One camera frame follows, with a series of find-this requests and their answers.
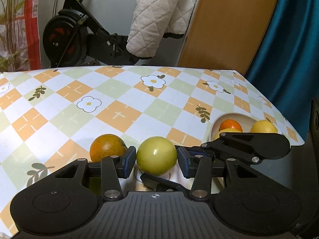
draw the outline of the blue curtain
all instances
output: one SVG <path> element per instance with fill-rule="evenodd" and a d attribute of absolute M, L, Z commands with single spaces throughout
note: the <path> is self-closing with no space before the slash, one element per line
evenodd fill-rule
<path fill-rule="evenodd" d="M 319 95 L 319 0 L 278 0 L 246 75 L 303 139 Z"/>

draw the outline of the plant print curtain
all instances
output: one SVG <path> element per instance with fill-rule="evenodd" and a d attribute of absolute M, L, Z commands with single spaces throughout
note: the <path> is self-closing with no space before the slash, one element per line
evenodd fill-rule
<path fill-rule="evenodd" d="M 0 0 L 0 72 L 41 68 L 38 0 Z"/>

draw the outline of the white quilted blanket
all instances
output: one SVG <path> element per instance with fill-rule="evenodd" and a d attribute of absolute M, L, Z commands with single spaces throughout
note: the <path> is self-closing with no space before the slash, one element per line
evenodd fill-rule
<path fill-rule="evenodd" d="M 127 50 L 153 57 L 164 33 L 184 34 L 196 0 L 137 0 Z"/>

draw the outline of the exercise bike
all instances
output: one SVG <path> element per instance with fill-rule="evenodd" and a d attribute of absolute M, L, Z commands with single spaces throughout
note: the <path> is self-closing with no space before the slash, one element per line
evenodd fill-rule
<path fill-rule="evenodd" d="M 44 29 L 43 47 L 51 68 L 80 66 L 87 56 L 108 65 L 134 65 L 139 58 L 126 50 L 128 36 L 107 32 L 82 2 L 65 0 Z"/>

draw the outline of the green apple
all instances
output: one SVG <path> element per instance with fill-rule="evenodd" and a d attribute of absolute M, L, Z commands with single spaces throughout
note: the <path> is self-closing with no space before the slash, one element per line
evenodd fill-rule
<path fill-rule="evenodd" d="M 150 137 L 138 148 L 136 161 L 139 169 L 155 176 L 169 173 L 177 161 L 177 151 L 164 137 Z"/>

